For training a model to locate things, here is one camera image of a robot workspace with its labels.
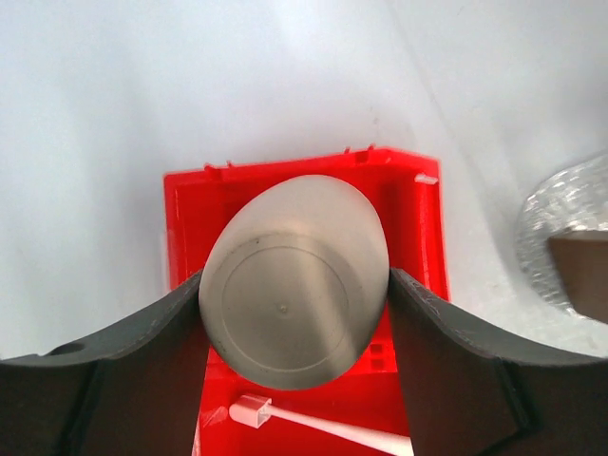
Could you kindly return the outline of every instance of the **white backdrop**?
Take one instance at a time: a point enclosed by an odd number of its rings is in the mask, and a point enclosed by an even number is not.
[[[0,357],[47,352],[165,291],[162,175],[387,144],[443,164],[453,300],[608,354],[544,306],[513,228],[608,143],[604,1],[0,3]]]

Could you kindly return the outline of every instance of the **white plastic rod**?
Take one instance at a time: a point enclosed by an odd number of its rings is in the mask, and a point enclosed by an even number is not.
[[[345,425],[284,410],[272,406],[271,399],[253,394],[241,396],[230,407],[230,416],[233,420],[254,428],[259,428],[271,416],[275,416],[309,428],[322,430],[365,447],[379,449],[388,454],[399,456],[413,456],[414,454],[409,437],[366,427]]]
[[[365,447],[371,447],[384,451],[388,454],[399,456],[413,456],[414,452],[411,448],[411,440],[403,435],[391,434],[381,430],[367,429],[366,427],[345,425],[344,423],[336,423],[335,421],[323,420],[313,416],[295,413],[294,411],[284,410],[275,406],[266,406],[268,414],[282,418],[284,420],[299,423],[300,425],[308,426],[323,430],[343,439],[356,442]]]

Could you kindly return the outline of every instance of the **red tray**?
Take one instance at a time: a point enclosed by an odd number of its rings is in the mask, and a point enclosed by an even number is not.
[[[207,165],[202,170],[165,176],[172,288],[204,266],[224,226],[249,200],[277,183],[307,174],[333,176],[358,188],[380,216],[390,266],[406,270],[437,295],[448,298],[439,164],[375,147],[300,161]],[[386,312],[359,361],[342,377],[315,389],[265,389],[233,372],[211,349],[199,416],[203,454],[381,454],[278,418],[260,429],[235,423],[228,417],[228,407],[245,392],[271,397],[280,407],[313,416],[408,433]]]

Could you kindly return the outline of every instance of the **red plastic holder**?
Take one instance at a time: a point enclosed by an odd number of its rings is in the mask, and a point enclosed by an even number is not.
[[[437,295],[448,298],[439,163],[375,147],[299,161],[207,165],[202,170],[167,175],[164,194],[171,287],[204,266],[223,228],[247,202],[273,185],[309,174],[333,176],[358,188],[380,216],[390,266],[404,269]],[[246,392],[271,397],[280,407],[320,418],[408,432],[386,312],[357,363],[340,378],[314,389],[260,387],[228,368],[211,349],[199,415],[203,454],[379,454],[280,419],[271,419],[260,429],[235,423],[228,408]]]

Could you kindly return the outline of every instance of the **dark brown block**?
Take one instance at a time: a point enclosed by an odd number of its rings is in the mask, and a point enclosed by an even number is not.
[[[608,232],[564,233],[548,244],[575,310],[608,323]]]

